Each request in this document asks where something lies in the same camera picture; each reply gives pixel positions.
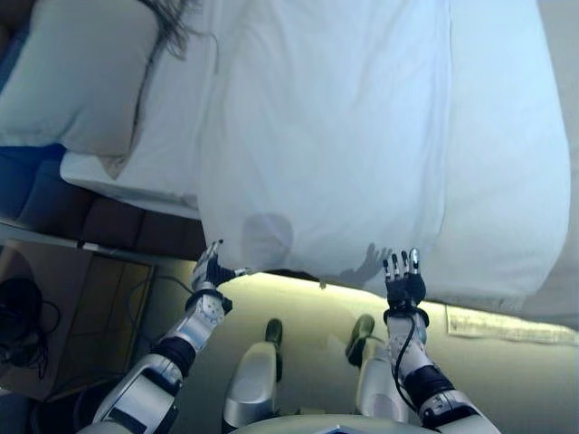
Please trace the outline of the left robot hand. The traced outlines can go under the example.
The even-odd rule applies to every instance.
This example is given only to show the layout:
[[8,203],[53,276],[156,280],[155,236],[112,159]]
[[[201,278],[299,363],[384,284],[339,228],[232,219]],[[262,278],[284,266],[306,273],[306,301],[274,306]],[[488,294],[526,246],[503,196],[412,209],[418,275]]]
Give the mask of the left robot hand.
[[194,293],[202,290],[216,290],[223,283],[249,273],[247,268],[228,269],[219,263],[219,249],[223,240],[212,242],[195,263],[190,278],[190,287]]

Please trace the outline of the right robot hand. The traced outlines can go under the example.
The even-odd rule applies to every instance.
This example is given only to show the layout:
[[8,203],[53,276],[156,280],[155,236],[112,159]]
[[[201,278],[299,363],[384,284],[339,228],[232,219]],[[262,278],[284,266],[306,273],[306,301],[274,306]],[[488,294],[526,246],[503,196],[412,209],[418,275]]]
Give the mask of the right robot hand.
[[426,286],[421,274],[420,252],[416,248],[392,253],[383,260],[386,301],[392,310],[417,307],[425,298]]

